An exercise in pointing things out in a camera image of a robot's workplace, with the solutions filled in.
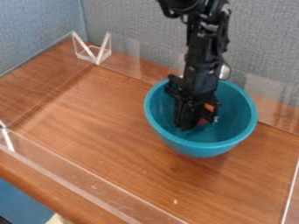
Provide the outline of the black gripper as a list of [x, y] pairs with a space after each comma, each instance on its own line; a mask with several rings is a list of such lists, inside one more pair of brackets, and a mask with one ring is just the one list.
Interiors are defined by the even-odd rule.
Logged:
[[219, 75], [219, 66], [188, 66], [183, 77], [172, 73], [168, 75], [165, 92], [175, 99], [173, 122], [181, 130], [215, 122], [220, 108], [215, 96]]

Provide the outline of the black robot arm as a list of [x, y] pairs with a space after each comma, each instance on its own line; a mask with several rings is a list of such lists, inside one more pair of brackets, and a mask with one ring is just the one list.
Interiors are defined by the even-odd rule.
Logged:
[[215, 123], [220, 101], [215, 96], [219, 81], [231, 75], [223, 58], [228, 50], [228, 0], [156, 0], [163, 14], [187, 25], [183, 75], [171, 74], [165, 92], [175, 99], [173, 124], [181, 130]]

